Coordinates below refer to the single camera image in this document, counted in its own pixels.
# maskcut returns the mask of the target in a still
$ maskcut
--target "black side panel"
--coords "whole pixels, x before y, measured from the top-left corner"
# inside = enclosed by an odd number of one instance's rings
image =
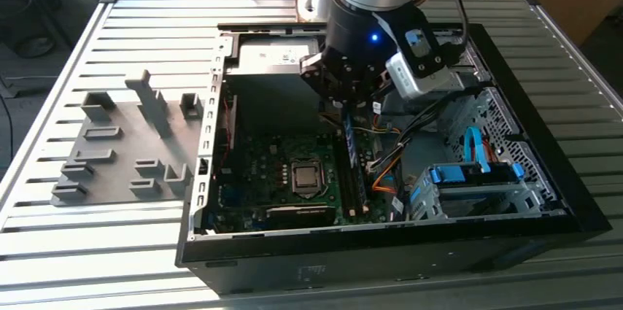
[[[464,271],[490,271],[528,259],[567,236],[548,235],[317,254],[260,256],[187,264],[220,293],[297,290],[363,282],[399,282]]]
[[[305,233],[285,236],[239,237],[185,243],[181,262],[215,261],[247,257],[297,255],[355,251],[356,249],[435,244],[451,241],[482,240],[495,244],[496,239],[542,238],[550,234],[570,233],[578,227],[572,217],[482,221],[474,219],[456,224],[426,225],[348,232]]]
[[[548,176],[550,184],[564,198],[578,220],[579,230],[610,230],[611,224],[599,210],[483,25],[470,25],[470,32],[480,59],[495,78],[498,90],[524,131],[526,139],[532,147],[542,169]]]

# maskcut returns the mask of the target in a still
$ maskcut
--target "slotted metal surface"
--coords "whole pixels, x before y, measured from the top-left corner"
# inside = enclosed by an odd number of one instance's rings
[[[492,274],[315,292],[219,299],[173,266],[181,202],[48,205],[91,90],[137,101],[124,74],[148,69],[167,100],[208,84],[215,26],[295,21],[293,0],[119,0],[100,4],[0,185],[0,305],[7,309],[619,309],[623,303],[623,123],[620,99],[539,7],[467,0],[582,175],[614,230]],[[430,0],[432,21],[458,21],[452,0]]]

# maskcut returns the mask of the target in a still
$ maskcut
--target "green circuit board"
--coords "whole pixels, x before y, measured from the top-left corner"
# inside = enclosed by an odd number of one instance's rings
[[[357,138],[360,161],[372,159],[375,138],[361,134]],[[220,213],[225,230],[261,230],[257,218],[269,206],[332,206],[336,209],[335,225],[383,222],[385,201],[383,195],[369,197],[369,213],[357,217],[344,215],[340,183],[331,134],[255,136],[243,140],[241,175],[235,184],[221,187]],[[295,192],[293,166],[313,163],[320,168],[320,193],[305,198]]]

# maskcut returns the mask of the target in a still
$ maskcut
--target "open computer tower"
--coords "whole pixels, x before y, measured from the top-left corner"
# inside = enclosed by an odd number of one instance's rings
[[[219,28],[176,260],[216,292],[494,271],[611,228],[480,25],[452,82],[412,104],[389,93],[345,125],[300,78],[323,25]],[[466,89],[400,166],[367,170],[411,115]]]

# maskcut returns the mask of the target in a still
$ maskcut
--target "sticker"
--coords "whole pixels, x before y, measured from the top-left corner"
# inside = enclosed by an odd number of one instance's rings
[[[297,65],[307,55],[307,45],[243,45],[240,48],[240,59],[251,59],[263,66]]]
[[[297,280],[312,282],[317,276],[321,276],[327,271],[327,265],[301,266],[297,270]]]
[[[404,209],[405,205],[400,202],[397,198],[393,197],[391,200],[391,205],[397,210],[397,213],[401,214],[401,210]]]
[[[375,115],[380,115],[381,106],[380,102],[372,102],[372,112]]]

